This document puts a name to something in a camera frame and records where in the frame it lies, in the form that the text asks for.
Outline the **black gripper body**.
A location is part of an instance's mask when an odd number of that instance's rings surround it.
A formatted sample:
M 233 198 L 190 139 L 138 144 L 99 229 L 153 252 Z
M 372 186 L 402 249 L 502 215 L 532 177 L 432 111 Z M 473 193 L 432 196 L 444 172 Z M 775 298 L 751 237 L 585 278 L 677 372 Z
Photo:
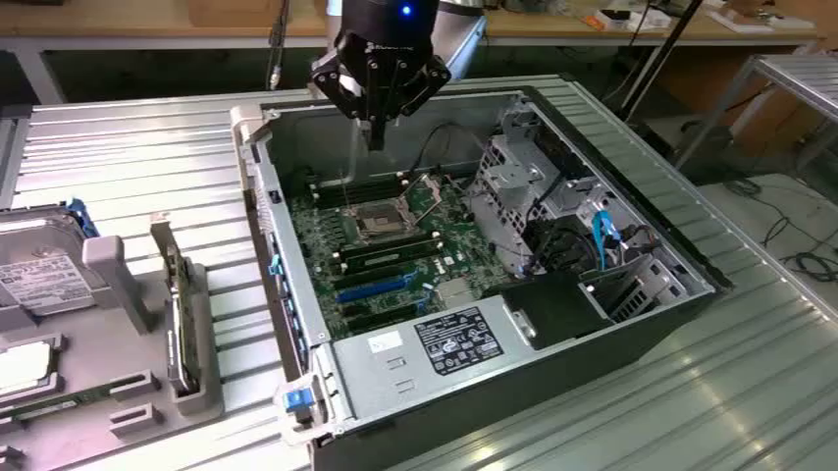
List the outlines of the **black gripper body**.
M 362 90 L 401 86 L 433 57 L 434 1 L 344 1 L 337 61 Z

